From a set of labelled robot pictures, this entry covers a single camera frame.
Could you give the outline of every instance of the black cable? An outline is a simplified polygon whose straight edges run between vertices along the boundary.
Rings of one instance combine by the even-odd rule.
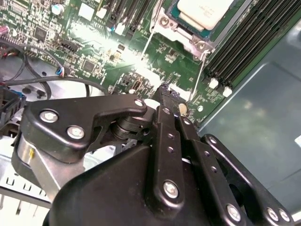
[[[100,91],[102,91],[104,94],[108,94],[108,91],[105,87],[103,87],[100,84],[97,84],[95,82],[89,81],[89,80],[84,80],[84,79],[78,79],[78,78],[73,78],[73,77],[65,77],[61,78],[59,76],[49,76],[46,78],[36,78],[36,79],[27,79],[27,80],[16,80],[16,81],[6,81],[4,84],[6,86],[18,86],[18,85],[27,85],[27,84],[32,84],[32,83],[38,83],[38,82],[47,82],[47,81],[75,81],[75,82],[80,82],[84,83],[89,86],[93,86]]]
[[[25,68],[25,59],[24,59],[25,53],[22,50],[22,48],[19,48],[18,46],[14,45],[12,43],[9,43],[8,41],[5,41],[4,39],[0,38],[0,43],[9,46],[8,51],[6,50],[6,52],[9,52],[9,51],[11,51],[13,49],[17,49],[22,54],[23,60],[22,60],[22,64],[21,64],[19,70],[17,71],[17,73],[15,74],[14,77],[12,77],[11,79],[9,79],[9,80],[14,80],[14,79],[18,78],[22,74],[22,72],[23,72],[23,70]]]
[[[28,61],[28,58],[26,55],[24,55],[25,57],[25,65],[26,65],[26,68],[29,70],[29,72],[33,75],[33,77],[35,78],[42,78],[42,76],[40,76],[33,68],[32,66],[30,65],[29,61]],[[43,87],[43,89],[45,90],[46,92],[46,97],[47,97],[47,100],[49,100],[52,96],[52,92],[51,92],[51,88],[50,86],[48,85],[47,82],[40,82],[41,86]]]
[[[25,54],[22,54],[22,64],[21,64],[21,67],[19,68],[19,70],[17,71],[17,73],[15,74],[14,77],[10,78],[10,80],[15,80],[16,78],[18,78],[22,72],[24,71],[24,68],[25,68]]]
[[[86,97],[89,97],[90,96],[90,87],[85,84],[85,88],[86,88]]]

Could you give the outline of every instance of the wire bundle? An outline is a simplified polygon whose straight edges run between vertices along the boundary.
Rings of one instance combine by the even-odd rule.
[[[6,40],[3,40],[0,38],[0,44],[4,44],[6,46],[8,46],[8,48],[5,49],[5,52],[2,54],[0,53],[0,59],[3,57],[8,57],[8,56],[16,56],[18,54],[16,53],[11,53],[12,50],[18,50],[21,53],[21,56],[23,58],[22,61],[22,65],[20,67],[20,69],[18,70],[18,72],[16,73],[16,75],[7,80],[2,82],[2,85],[6,85],[6,86],[17,86],[17,85],[27,85],[27,84],[32,84],[32,83],[40,83],[42,85],[42,87],[44,88],[46,95],[47,95],[47,99],[51,98],[51,88],[48,85],[48,81],[75,81],[75,82],[80,82],[80,83],[84,83],[85,84],[85,89],[86,89],[86,93],[87,93],[87,97],[90,96],[90,89],[89,86],[93,86],[97,89],[99,89],[100,91],[102,91],[105,95],[108,94],[108,91],[106,88],[104,88],[102,85],[97,84],[95,82],[91,82],[91,81],[87,81],[87,80],[83,80],[83,79],[78,79],[78,78],[74,78],[74,77],[68,77],[65,76],[65,68],[62,66],[62,64],[53,56],[51,55],[48,51],[40,48],[40,47],[36,47],[33,45],[27,45],[27,44],[20,44],[20,45],[15,45],[12,43],[7,42]],[[47,55],[48,57],[50,57],[51,59],[53,59],[53,61],[57,64],[58,66],[58,70],[55,72],[55,74],[57,74],[58,76],[49,76],[49,77],[41,77],[33,68],[32,66],[29,64],[28,62],[28,58],[25,54],[25,50],[24,48],[34,48],[42,53],[44,53],[45,55]],[[34,79],[29,79],[29,80],[15,80],[16,78],[18,78],[21,73],[23,72],[24,68],[27,68],[31,74],[35,77]]]

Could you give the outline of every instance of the electronic component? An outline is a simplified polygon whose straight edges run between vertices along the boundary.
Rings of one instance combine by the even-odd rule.
[[[40,27],[36,27],[36,30],[33,35],[39,41],[45,41],[47,37],[47,31]]]
[[[91,63],[90,61],[86,60],[84,65],[83,65],[83,70],[86,72],[91,73],[94,69],[95,65]]]
[[[110,92],[114,87],[119,93],[138,87],[135,94],[145,99],[162,82],[176,84],[179,89],[174,92],[188,102],[187,117],[192,122],[202,122],[244,78],[258,53],[298,21],[301,4],[297,0],[276,0],[274,5],[267,0],[0,2],[0,26],[10,28],[3,39],[39,46],[58,58],[71,75],[97,81]],[[195,17],[198,10],[210,11],[197,5],[212,7],[214,14],[207,20]],[[110,20],[115,23],[108,30]],[[35,51],[34,56],[42,54]],[[42,60],[54,63],[49,57]],[[85,65],[87,60],[94,67]],[[141,77],[141,84],[135,84]]]
[[[217,88],[225,97],[231,95],[234,81],[266,45],[279,36],[294,12],[301,9],[301,1],[289,0],[279,7],[281,2],[260,0],[250,9],[231,37],[211,56],[204,70],[204,83],[214,81],[214,85],[209,83],[211,88]]]
[[[9,33],[9,30],[7,25],[0,26],[0,36]]]
[[[185,91],[183,90],[182,88],[178,87],[177,85],[175,84],[170,84],[169,85],[169,88],[171,90],[174,90],[176,91],[177,93],[179,93],[180,97],[182,99],[184,99],[185,101],[189,101],[190,97],[191,97],[191,92],[190,91]]]
[[[234,0],[179,0],[179,18],[202,31],[212,30]]]
[[[136,81],[132,87],[133,90],[138,90],[141,86],[141,81]]]
[[[55,4],[63,4],[63,0],[51,0],[51,3],[53,5],[55,5]]]
[[[51,6],[51,12],[54,15],[59,16],[59,15],[63,14],[63,12],[64,12],[64,6],[61,5],[61,4],[52,5]]]
[[[98,16],[101,19],[103,19],[106,14],[107,14],[106,8],[101,8],[99,11],[96,12],[96,16]]]
[[[26,97],[22,93],[0,87],[0,129],[24,107]]]
[[[94,14],[94,9],[90,6],[86,5],[85,3],[82,3],[79,9],[79,16],[87,19],[88,21],[92,20]]]
[[[134,36],[134,33],[136,32],[137,28],[139,27],[143,17],[144,17],[144,14],[148,8],[148,6],[150,5],[151,3],[151,0],[144,0],[144,3],[139,11],[139,13],[136,15],[135,14],[135,17],[130,25],[130,28],[129,30],[127,31],[127,34],[126,34],[126,37],[128,39],[132,39],[132,37]]]
[[[66,51],[67,53],[75,53],[79,49],[77,44],[66,39],[60,42],[60,48]]]
[[[149,70],[148,68],[144,68],[144,67],[138,67],[136,69],[136,74],[144,77],[145,79],[147,79],[150,83],[150,85],[153,87],[153,90],[157,90],[157,88],[159,88],[159,86],[161,85],[161,79],[160,76],[157,75],[156,73],[152,72],[151,70]]]
[[[124,50],[125,50],[125,46],[119,44],[119,45],[118,45],[118,49],[120,49],[121,51],[124,51]]]

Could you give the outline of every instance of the ram slot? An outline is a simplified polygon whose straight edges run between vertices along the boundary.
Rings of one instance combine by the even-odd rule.
[[[113,2],[111,3],[110,9],[109,9],[110,16],[106,23],[107,27],[109,27],[109,28],[115,27],[116,19],[117,19],[116,14],[117,14],[119,6],[122,4],[122,2],[124,2],[124,1],[123,0],[113,0]]]
[[[266,37],[266,40],[264,42],[259,42],[258,49],[262,50],[266,44],[268,44],[273,38],[277,35],[278,31],[281,29],[282,26],[284,26],[286,23],[289,22],[289,20],[292,18],[292,16],[301,8],[301,1],[296,0],[295,4],[292,5],[287,13],[285,15],[286,18],[280,18],[278,23],[273,26],[271,29],[271,32],[268,33],[268,36]],[[247,67],[249,63],[251,63],[259,51],[253,51],[251,54],[246,58],[245,61],[242,61],[243,63],[240,65],[240,67],[232,68],[230,72],[230,77],[228,78],[229,83],[233,83],[234,80],[242,73],[242,71]]]
[[[277,4],[277,8],[286,7],[283,6],[282,3],[290,3],[288,0],[281,0],[279,4]],[[223,72],[229,68],[229,66],[232,64],[239,63],[238,60],[240,60],[240,57],[238,57],[239,54],[247,54],[247,51],[251,47],[251,43],[254,39],[257,39],[258,37],[262,36],[262,29],[265,25],[265,23],[270,23],[272,20],[275,12],[275,7],[270,5],[270,7],[267,7],[267,11],[262,11],[256,18],[255,23],[252,24],[251,27],[249,27],[245,34],[241,36],[238,39],[238,42],[235,45],[235,48],[232,49],[231,52],[228,53],[227,61],[224,61],[220,64],[216,70],[219,72],[219,74],[223,74]]]
[[[149,7],[150,3],[152,0],[144,0],[144,3],[138,13],[137,16],[135,16],[135,18],[133,19],[133,22],[130,25],[129,30],[127,31],[127,35],[126,37],[128,39],[132,39],[132,37],[134,36],[134,33],[136,32],[137,28],[140,25],[140,22],[142,21],[144,14],[147,10],[147,8]]]
[[[218,53],[214,56],[211,62],[208,65],[209,70],[214,71],[227,57],[228,53],[235,48],[236,43],[239,41],[239,38],[244,35],[247,31],[248,27],[250,27],[255,21],[256,17],[259,15],[260,11],[265,9],[269,2],[272,0],[259,1],[256,6],[254,6],[250,13],[247,15],[246,19],[238,26],[238,28],[234,31],[231,37],[226,41],[226,43],[221,47]]]
[[[121,21],[124,22],[125,25],[128,25],[133,20],[133,16],[135,15],[138,4],[139,4],[138,0],[133,0],[132,1],[132,4],[128,9],[127,14],[125,14],[124,17],[121,20]]]

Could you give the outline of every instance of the green circuit board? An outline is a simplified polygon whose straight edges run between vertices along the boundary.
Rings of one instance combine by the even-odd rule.
[[[11,28],[8,39],[48,50],[70,70],[70,75],[102,84],[108,88],[109,93],[128,93],[139,82],[139,86],[135,87],[135,94],[151,98],[155,90],[148,80],[136,73],[137,68],[141,67],[158,75],[161,82],[175,84],[184,91],[192,91],[200,62],[195,61],[182,44],[156,33],[143,61],[140,60],[151,34],[151,15],[157,0],[149,3],[141,24],[130,40],[108,30],[108,14],[102,19],[96,15],[108,1],[57,0],[63,5],[64,11],[56,16],[50,10],[53,4],[51,0],[0,0],[0,25]],[[137,12],[141,10],[143,2],[144,0],[139,0]],[[171,2],[172,0],[164,1],[163,7],[167,8]],[[217,32],[222,31],[221,28],[229,22],[243,2],[244,0],[237,1],[236,8],[225,15],[225,21],[221,21]],[[82,9],[83,4],[89,7],[88,10]],[[273,42],[276,43],[280,38],[278,36]],[[76,44],[77,51],[70,54],[62,50],[62,40]],[[32,55],[53,64],[38,52],[32,52]],[[189,118],[196,124],[202,122],[223,99],[224,96],[218,91],[199,82],[197,94],[187,103]],[[203,107],[202,111],[198,111],[200,106]]]

